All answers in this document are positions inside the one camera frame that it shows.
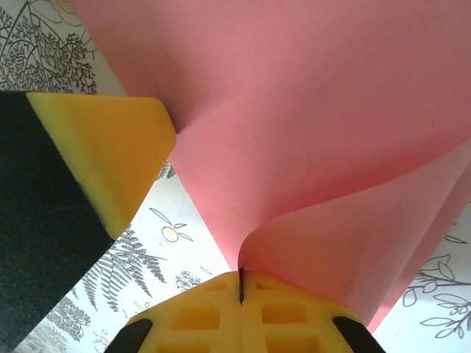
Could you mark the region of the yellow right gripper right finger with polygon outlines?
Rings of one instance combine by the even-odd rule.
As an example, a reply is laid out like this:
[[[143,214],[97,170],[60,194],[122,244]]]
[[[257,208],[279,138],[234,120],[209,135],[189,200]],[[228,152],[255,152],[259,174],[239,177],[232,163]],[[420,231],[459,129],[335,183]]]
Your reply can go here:
[[[347,308],[257,271],[241,271],[242,353],[379,353]]]

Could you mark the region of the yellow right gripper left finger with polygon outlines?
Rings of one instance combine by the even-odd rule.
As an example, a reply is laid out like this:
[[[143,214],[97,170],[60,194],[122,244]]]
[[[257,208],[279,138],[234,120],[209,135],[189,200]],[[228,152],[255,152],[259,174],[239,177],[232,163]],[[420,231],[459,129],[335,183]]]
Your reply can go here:
[[[110,353],[242,353],[240,285],[227,272],[134,315]]]

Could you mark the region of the pink paper sheet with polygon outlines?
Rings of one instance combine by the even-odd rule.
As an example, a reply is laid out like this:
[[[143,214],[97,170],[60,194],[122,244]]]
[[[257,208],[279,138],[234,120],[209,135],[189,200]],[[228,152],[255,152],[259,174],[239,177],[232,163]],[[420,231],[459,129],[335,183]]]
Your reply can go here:
[[[376,327],[471,201],[471,0],[71,0],[233,268]]]

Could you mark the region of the floral patterned table cover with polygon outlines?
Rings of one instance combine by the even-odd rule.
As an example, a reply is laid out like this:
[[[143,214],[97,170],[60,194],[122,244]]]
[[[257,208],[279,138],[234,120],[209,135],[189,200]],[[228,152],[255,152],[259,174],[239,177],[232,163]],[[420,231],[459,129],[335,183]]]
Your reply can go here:
[[[122,96],[67,0],[0,0],[0,91]],[[13,349],[104,353],[129,318],[227,270],[204,221],[165,164],[127,231]],[[471,353],[471,205],[379,325],[387,353]]]

